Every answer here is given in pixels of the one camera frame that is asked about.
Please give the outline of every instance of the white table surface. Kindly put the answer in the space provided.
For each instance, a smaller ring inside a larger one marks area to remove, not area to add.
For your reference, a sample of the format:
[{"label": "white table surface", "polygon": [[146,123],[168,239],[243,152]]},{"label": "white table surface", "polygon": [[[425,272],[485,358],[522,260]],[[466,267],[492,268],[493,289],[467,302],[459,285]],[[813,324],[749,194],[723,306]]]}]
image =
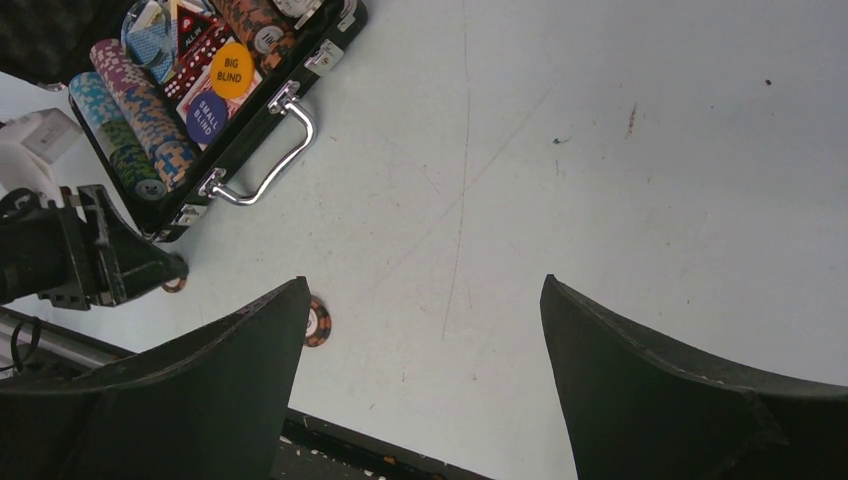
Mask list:
[{"label": "white table surface", "polygon": [[[547,273],[712,353],[848,384],[846,2],[368,3],[308,96],[317,145],[169,247],[184,292],[16,305],[141,350],[305,275],[334,329],[291,406],[499,479],[576,478]],[[3,85],[6,116],[66,103]],[[244,184],[299,134],[279,127]],[[57,171],[108,182],[84,141]]]}]

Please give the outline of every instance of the chrome handle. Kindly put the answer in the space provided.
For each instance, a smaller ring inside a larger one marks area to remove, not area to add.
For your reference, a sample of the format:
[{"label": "chrome handle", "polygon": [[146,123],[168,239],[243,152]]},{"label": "chrome handle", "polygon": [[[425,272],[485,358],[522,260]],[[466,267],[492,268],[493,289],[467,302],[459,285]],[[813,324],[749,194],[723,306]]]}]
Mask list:
[{"label": "chrome handle", "polygon": [[257,188],[256,192],[252,195],[240,195],[227,187],[221,181],[222,177],[226,173],[223,169],[213,169],[212,173],[199,188],[199,193],[201,195],[208,195],[212,198],[220,198],[240,207],[253,205],[259,201],[268,187],[274,183],[274,180],[276,180],[280,174],[291,166],[297,156],[312,145],[312,142],[315,140],[315,121],[312,119],[309,112],[307,112],[298,103],[297,97],[293,96],[293,90],[296,90],[298,86],[299,85],[291,84],[284,86],[280,90],[280,93],[278,93],[271,103],[268,104],[268,110],[271,111],[271,113],[279,113],[282,115],[289,112],[293,113],[306,129],[306,137],[303,139],[303,142],[301,142],[300,145],[291,150],[286,156],[281,158],[276,165],[274,165],[274,168],[268,172],[268,175],[264,180],[262,180],[259,188]]}]

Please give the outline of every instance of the yellow big blind button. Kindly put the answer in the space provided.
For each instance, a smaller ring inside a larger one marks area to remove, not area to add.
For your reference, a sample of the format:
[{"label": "yellow big blind button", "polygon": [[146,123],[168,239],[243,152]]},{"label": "yellow big blind button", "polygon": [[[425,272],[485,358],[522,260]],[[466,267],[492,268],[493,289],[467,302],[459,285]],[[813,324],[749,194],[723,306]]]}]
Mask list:
[{"label": "yellow big blind button", "polygon": [[253,58],[247,47],[240,43],[224,45],[212,59],[209,71],[212,90],[225,99],[244,95],[253,81],[253,68]]}]

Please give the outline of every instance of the scratch mark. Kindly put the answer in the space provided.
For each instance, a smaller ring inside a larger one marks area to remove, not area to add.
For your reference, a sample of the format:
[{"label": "scratch mark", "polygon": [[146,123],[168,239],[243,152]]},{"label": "scratch mark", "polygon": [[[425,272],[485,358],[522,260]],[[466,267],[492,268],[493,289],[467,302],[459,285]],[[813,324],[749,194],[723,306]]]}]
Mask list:
[{"label": "scratch mark", "polygon": [[465,0],[462,0],[462,41],[465,53],[465,84],[468,85],[468,17],[465,15]]},{"label": "scratch mark", "polygon": [[430,176],[427,175],[427,172],[425,170],[420,169],[420,168],[418,169],[418,171],[421,172],[421,175],[424,175],[424,178],[426,178],[428,182],[430,182],[430,186],[433,187],[433,190],[435,190],[436,193],[441,195],[442,192],[439,191],[439,187],[437,187],[436,184],[433,183],[433,180],[430,180]]},{"label": "scratch mark", "polygon": [[462,0],[462,30],[463,42],[465,48],[465,85],[468,88],[468,108],[465,114],[465,161],[462,165],[462,194],[460,195],[459,207],[459,233],[456,240],[456,256],[453,261],[453,275],[451,277],[451,289],[448,294],[448,306],[445,309],[445,320],[442,322],[442,341],[445,340],[445,334],[448,329],[448,318],[450,317],[450,307],[453,304],[453,292],[456,288],[456,271],[459,268],[459,252],[462,250],[462,227],[465,223],[465,192],[467,190],[466,182],[468,181],[468,140],[471,138],[471,82],[468,76],[468,17],[465,14],[465,0]]},{"label": "scratch mark", "polygon": [[[533,108],[522,119],[522,121],[518,125],[518,127],[515,130],[513,130],[513,132],[510,134],[509,138],[507,138],[506,141],[503,143],[503,145],[501,145],[501,148],[498,150],[498,152],[491,159],[489,159],[488,163],[486,163],[486,165],[483,167],[483,169],[480,170],[480,173],[478,173],[477,176],[475,176],[474,178],[471,179],[470,182],[468,182],[468,185],[465,187],[465,190],[463,191],[463,193],[469,191],[471,189],[471,187],[473,187],[483,177],[483,175],[486,173],[486,171],[489,170],[489,167],[494,165],[494,163],[501,157],[501,155],[506,150],[506,148],[509,146],[509,144],[512,143],[512,140],[519,133],[521,133],[521,131],[524,129],[524,126],[527,125],[527,122],[529,122],[530,118],[533,117],[533,114],[535,114],[536,111],[539,110],[539,107],[541,107],[542,104],[545,103],[545,100],[547,100],[548,97],[551,95],[551,93],[553,92],[554,87],[556,85],[557,85],[556,82],[551,83],[551,85],[548,87],[547,91],[545,91],[545,93],[539,98],[539,101],[536,102],[536,104],[533,106]],[[374,283],[374,285],[372,285],[371,288],[369,288],[368,291],[365,292],[364,295],[359,297],[359,299],[357,300],[357,304],[361,303],[363,300],[365,300],[367,297],[369,297],[372,293],[374,293],[378,288],[380,288],[381,285],[386,283],[386,281],[389,278],[391,278],[392,274],[394,274],[394,272],[396,272],[404,263],[406,263],[406,261],[409,260],[409,257],[411,257],[413,253],[415,253],[416,251],[418,251],[419,248],[421,248],[421,245],[424,244],[424,241],[427,240],[428,238],[430,238],[430,235],[433,234],[433,232],[436,230],[436,227],[438,227],[442,223],[442,220],[444,220],[445,217],[447,217],[453,211],[453,209],[457,206],[457,204],[460,203],[460,201],[462,199],[463,199],[462,195],[456,197],[453,200],[453,202],[451,202],[451,204],[448,205],[448,207],[445,209],[445,211],[442,213],[442,215],[439,217],[439,219],[436,220],[435,222],[433,222],[433,224],[430,225],[430,228],[427,229],[427,231],[424,232],[423,235],[418,237],[418,240],[415,242],[415,245],[413,245],[412,248],[410,248],[403,255],[403,257],[401,257],[401,259],[393,265],[393,268],[389,272],[387,272],[385,275],[381,276],[380,279],[377,280],[377,282]]]},{"label": "scratch mark", "polygon": [[633,136],[633,127],[636,125],[636,107],[639,106],[639,103],[633,104],[633,112],[630,113],[630,126],[627,127],[627,135],[624,137],[625,140]]}]

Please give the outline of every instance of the brown chip stack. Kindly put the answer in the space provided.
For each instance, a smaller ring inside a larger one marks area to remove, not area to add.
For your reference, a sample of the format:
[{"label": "brown chip stack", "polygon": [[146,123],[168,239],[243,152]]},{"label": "brown chip stack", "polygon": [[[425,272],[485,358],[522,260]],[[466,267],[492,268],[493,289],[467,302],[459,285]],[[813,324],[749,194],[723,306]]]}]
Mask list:
[{"label": "brown chip stack", "polygon": [[250,50],[263,73],[282,63],[297,43],[294,28],[268,0],[212,0],[212,3]]}]

